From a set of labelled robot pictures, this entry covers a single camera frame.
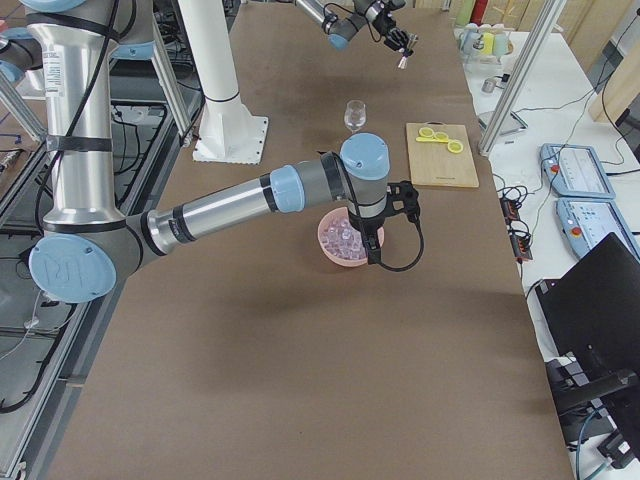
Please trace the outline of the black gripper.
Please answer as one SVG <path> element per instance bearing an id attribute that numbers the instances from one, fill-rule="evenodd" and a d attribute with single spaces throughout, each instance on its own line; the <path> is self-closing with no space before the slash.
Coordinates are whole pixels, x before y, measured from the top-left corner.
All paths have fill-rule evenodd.
<path id="1" fill-rule="evenodd" d="M 385 216 L 379 214 L 374 217 L 364 218 L 352 212 L 348 216 L 351 226 L 361 235 L 368 264 L 378 264 L 379 249 L 381 248 L 378 230 L 384 225 Z"/>
<path id="2" fill-rule="evenodd" d="M 400 52 L 402 55 L 413 54 L 413 44 L 405 42 L 408 33 L 398 29 L 396 21 L 388 10 L 380 10 L 374 15 L 372 26 L 378 34 L 385 37 L 384 44 L 392 51 Z"/>

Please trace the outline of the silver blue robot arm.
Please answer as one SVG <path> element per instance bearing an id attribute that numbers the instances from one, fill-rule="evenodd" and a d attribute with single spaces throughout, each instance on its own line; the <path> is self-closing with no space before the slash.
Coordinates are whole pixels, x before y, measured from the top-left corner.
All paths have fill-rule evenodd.
<path id="1" fill-rule="evenodd" d="M 382 40 L 403 58 L 413 54 L 417 36 L 399 28 L 392 15 L 406 5 L 405 1 L 354 1 L 352 9 L 346 9 L 344 18 L 331 9 L 332 6 L 340 8 L 340 5 L 331 2 L 294 1 L 293 5 L 320 26 L 337 50 L 345 49 L 360 30 L 367 28 L 374 41 Z"/>
<path id="2" fill-rule="evenodd" d="M 48 297 L 70 304 L 108 294 L 177 246 L 269 212 L 300 212 L 345 200 L 371 262 L 388 205 L 386 143 L 370 133 L 339 152 L 286 165 L 257 179 L 158 211 L 127 215 L 114 192 L 109 60 L 124 47 L 152 44 L 148 1 L 28 1 L 29 32 L 42 49 L 52 209 L 28 268 Z"/>

